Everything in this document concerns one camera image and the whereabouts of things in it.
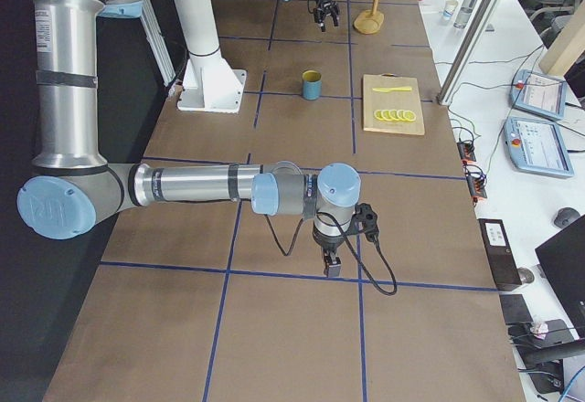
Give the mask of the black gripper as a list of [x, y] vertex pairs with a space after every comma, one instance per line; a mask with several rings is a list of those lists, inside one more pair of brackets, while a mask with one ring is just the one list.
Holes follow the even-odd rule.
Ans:
[[336, 252], [337, 248], [345, 242], [345, 237], [350, 236], [355, 227], [352, 225], [353, 214], [337, 217], [329, 212], [317, 212], [313, 224], [314, 241], [323, 250], [324, 275], [337, 278], [340, 276], [342, 263], [340, 258], [330, 259], [329, 252]]
[[322, 32], [326, 31], [324, 23], [326, 16], [332, 17], [334, 27], [339, 27], [338, 14], [339, 8], [335, 0], [315, 0], [313, 15], [315, 17], [315, 23]]

